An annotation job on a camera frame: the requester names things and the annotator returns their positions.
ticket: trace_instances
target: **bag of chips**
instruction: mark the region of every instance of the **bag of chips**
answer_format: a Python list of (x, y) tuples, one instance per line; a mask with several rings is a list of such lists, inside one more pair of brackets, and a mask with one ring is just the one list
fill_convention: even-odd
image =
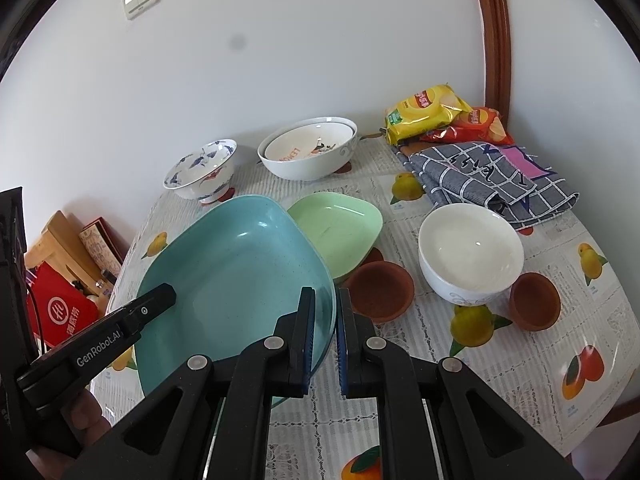
[(395, 108), (385, 112), (386, 140), (398, 144), (402, 139), (450, 124), (460, 112), (471, 111), (449, 85), (436, 85), (400, 101)]
[(471, 112), (461, 112), (447, 128), (440, 128), (422, 134), (415, 140), (423, 142), (469, 142), (485, 140), (496, 146), (515, 144), (500, 122), (500, 114), (492, 108), (473, 108)]

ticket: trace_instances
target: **red box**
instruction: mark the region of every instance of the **red box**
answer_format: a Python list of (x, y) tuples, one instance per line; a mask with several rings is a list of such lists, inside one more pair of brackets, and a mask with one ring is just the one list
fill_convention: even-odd
[[(38, 267), (31, 291), (38, 306), (44, 341), (50, 347), (59, 345), (98, 319), (95, 303), (85, 298), (47, 262)], [(36, 338), (40, 338), (30, 295), (27, 296), (27, 310), (31, 329)]]

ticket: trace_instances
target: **dish towel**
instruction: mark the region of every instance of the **dish towel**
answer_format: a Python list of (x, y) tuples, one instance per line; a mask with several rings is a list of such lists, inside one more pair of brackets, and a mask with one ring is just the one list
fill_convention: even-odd
[(473, 141), (442, 144), (409, 157), (395, 151), (433, 203), (481, 205), (516, 230), (562, 214), (578, 200), (564, 178), (519, 146)]

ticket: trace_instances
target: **yellow snack bag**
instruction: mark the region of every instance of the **yellow snack bag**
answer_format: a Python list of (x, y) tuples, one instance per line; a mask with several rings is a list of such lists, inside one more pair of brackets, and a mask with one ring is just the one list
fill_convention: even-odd
[(436, 85), (385, 112), (386, 140), (397, 144), (402, 139), (447, 126), (460, 112), (471, 111), (449, 85)]

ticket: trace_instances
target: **white wall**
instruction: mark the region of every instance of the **white wall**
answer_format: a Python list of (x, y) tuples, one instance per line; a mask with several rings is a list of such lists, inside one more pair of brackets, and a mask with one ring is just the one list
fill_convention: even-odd
[(574, 211), (639, 315), (640, 63), (593, 0), (508, 3), (509, 128), (580, 191)]
[(327, 114), (376, 131), (441, 82), (483, 101), (478, 0), (161, 0), (132, 22), (58, 0), (0, 83), (0, 188), (24, 186), (31, 242), (58, 208), (131, 240), (203, 143)]

